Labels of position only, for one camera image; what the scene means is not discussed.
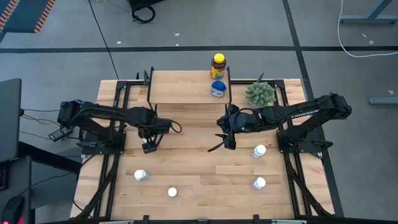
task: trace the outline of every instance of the white cap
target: white cap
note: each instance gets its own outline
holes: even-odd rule
[[[267,151],[267,148],[264,145],[258,145],[256,147],[256,151],[260,154],[265,154]]]
[[[136,170],[135,173],[134,173],[134,177],[137,180],[141,180],[142,178],[145,177],[145,171],[144,170]]]
[[[258,177],[256,180],[256,184],[257,186],[261,187],[265,187],[266,186],[266,180],[264,180],[264,178],[262,177]]]
[[[177,189],[175,187],[169,188],[169,191],[167,192],[170,197],[175,197],[177,196]]]

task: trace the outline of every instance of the bottle cap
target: bottle cap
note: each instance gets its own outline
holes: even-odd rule
[[[263,146],[263,145],[258,145],[258,146],[256,147],[256,151],[257,151],[259,154],[265,154],[266,151],[267,151],[267,148],[266,148],[265,146]]]
[[[256,184],[259,187],[264,187],[266,185],[266,180],[264,180],[264,178],[262,178],[262,177],[259,177],[256,180]]]
[[[135,173],[134,173],[134,177],[137,180],[141,180],[142,178],[145,177],[145,171],[144,170],[136,170]]]
[[[175,197],[177,195],[177,189],[175,187],[171,187],[167,193],[170,197]]]
[[[223,63],[224,60],[225,60],[225,57],[224,57],[223,54],[216,54],[216,55],[214,55],[214,61],[215,61],[216,63]]]

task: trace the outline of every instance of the black metal frame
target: black metal frame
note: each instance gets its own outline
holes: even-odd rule
[[[149,103],[149,97],[150,97],[149,96],[149,92],[150,92],[150,88],[151,88],[150,83],[151,83],[151,80],[152,80],[153,71],[154,71],[154,68],[151,67],[150,76],[148,77],[147,75],[144,75],[144,79],[143,80],[118,81],[113,105],[114,106],[118,106],[121,90],[124,88],[125,92],[124,92],[123,107],[127,108],[127,104],[128,104],[128,100],[129,100],[130,87],[132,87],[132,86],[146,86],[146,85],[148,86],[147,101],[148,101],[148,104],[150,104]],[[255,81],[257,81],[257,80],[254,80],[254,79],[249,79],[249,80],[231,80],[229,78],[229,87],[228,88],[230,90],[230,92],[229,92],[230,93],[229,94],[230,95],[230,101],[232,101],[231,85],[250,85],[250,84],[254,83]],[[287,101],[287,94],[286,94],[286,90],[285,90],[284,80],[263,80],[263,81],[267,82],[273,88],[275,88],[275,97],[276,97],[276,104],[277,105],[279,104],[279,99],[278,99],[278,94],[277,94],[277,90],[276,89],[277,89],[277,87],[279,87],[280,94],[282,96],[283,105],[287,106],[288,105],[288,101]],[[291,126],[292,125],[292,121],[289,120],[287,122],[287,124],[289,126]],[[124,132],[124,124],[123,123],[120,124],[119,132],[120,133]],[[291,163],[290,156],[289,156],[288,153],[284,153],[283,157],[284,157],[284,161],[285,161],[285,166],[287,168],[288,167],[288,163]],[[304,174],[303,174],[303,169],[302,169],[302,163],[301,163],[301,160],[300,160],[300,155],[298,153],[294,154],[294,158],[295,158],[297,175],[300,177],[300,180],[305,184],[305,178],[304,178]],[[119,159],[120,159],[119,155],[115,155],[113,162],[116,163],[116,165],[118,165]],[[99,185],[101,185],[102,182],[105,179],[105,176],[106,176],[106,173],[107,173],[107,169],[108,169],[108,163],[109,163],[109,155],[104,155],[103,165],[102,165],[102,168],[101,168],[101,175],[100,175],[100,178],[99,178]],[[332,172],[328,172],[326,169],[327,169],[327,166],[325,166],[325,175],[333,174],[333,171]],[[305,217],[305,216],[302,216],[300,214],[299,203],[298,203],[298,200],[297,200],[297,192],[296,192],[296,189],[295,189],[295,182],[294,182],[293,178],[289,175],[288,172],[287,172],[287,179],[288,179],[288,183],[289,183],[290,196],[291,196],[291,200],[292,200],[292,206],[293,206],[293,211],[294,211],[295,218]],[[331,179],[331,180],[334,181],[334,177],[333,176],[328,177],[327,179],[328,180]],[[107,203],[106,203],[106,215],[105,215],[105,217],[109,218],[109,219],[111,218],[111,212],[112,212],[115,188],[116,188],[116,175],[115,175],[115,177],[112,179],[112,181],[110,183],[109,195],[108,195],[108,199],[107,199]],[[336,207],[336,206],[340,206],[341,207],[340,199],[338,200],[339,204],[336,205],[335,202],[334,202],[335,198],[334,198],[332,192],[330,192],[330,193],[331,193],[331,199],[332,199],[332,202],[333,202],[333,206],[334,207]],[[303,194],[303,201],[304,201],[306,217],[311,216],[312,215],[311,206],[310,206],[307,198],[304,196],[304,194]],[[93,218],[98,218],[99,217],[100,210],[101,210],[101,203],[102,203],[102,200],[100,199],[98,201],[98,203],[96,204],[96,207],[94,209]],[[148,222],[149,222],[148,219],[149,219],[149,217],[146,216],[146,218],[144,218],[143,220],[134,220],[134,223],[148,224]],[[151,220],[150,222],[151,223],[184,223],[184,224],[186,224],[186,223],[194,224],[195,223],[195,224],[198,224],[198,221],[201,221],[203,223],[219,223],[219,224],[222,224],[222,223],[225,223],[225,224],[227,224],[227,223],[242,223],[242,224],[250,223],[250,224],[252,224],[253,222],[257,223],[257,224],[259,224],[259,223],[261,224],[261,223],[272,223],[273,220],[271,220],[271,219],[259,219],[258,215],[254,215],[254,219],[248,219],[248,220]]]

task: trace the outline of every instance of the white cable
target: white cable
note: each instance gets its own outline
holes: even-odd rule
[[[372,55],[353,55],[353,54],[348,53],[348,51],[343,47],[343,44],[341,43],[341,39],[340,39],[340,20],[341,20],[341,15],[343,13],[343,4],[344,4],[344,0],[341,0],[340,16],[338,17],[338,21],[337,21],[337,37],[338,37],[338,42],[340,43],[341,48],[346,52],[346,54],[348,54],[351,57],[356,57],[356,58],[389,56],[389,55],[398,54],[398,52],[393,52],[393,53],[388,53],[388,54],[372,54]]]

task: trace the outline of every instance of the wooden table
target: wooden table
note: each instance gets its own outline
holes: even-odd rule
[[[305,101],[301,80],[284,82],[289,104]],[[244,95],[246,87],[232,85],[232,102],[240,107],[249,106]],[[116,81],[102,81],[97,102],[112,106],[115,88]],[[148,107],[146,98],[146,86],[133,86],[128,107]],[[170,131],[156,152],[144,154],[137,129],[127,127],[126,150],[119,163],[112,220],[142,220],[143,215],[150,215],[151,220],[252,219],[253,214],[259,214],[260,218],[294,217],[275,130],[237,134],[235,151],[221,147],[209,153],[207,149],[221,141],[215,136],[221,133],[216,120],[224,115],[224,105],[158,105],[157,111],[160,117],[178,121],[183,131],[180,134]],[[294,124],[305,119],[297,118]],[[109,121],[99,122],[105,126],[109,124]],[[258,144],[265,145],[267,153],[253,159],[251,151]],[[333,213],[321,160],[311,154],[301,154],[301,160],[307,187],[323,207]],[[81,169],[75,195],[75,202],[81,207],[96,192],[102,161],[103,156],[97,155]],[[149,173],[147,181],[134,179],[137,169]],[[261,190],[251,187],[256,177],[263,177],[267,182]],[[178,190],[175,198],[167,195],[171,186]],[[298,187],[296,191],[303,213]],[[79,212],[73,206],[71,217]]]

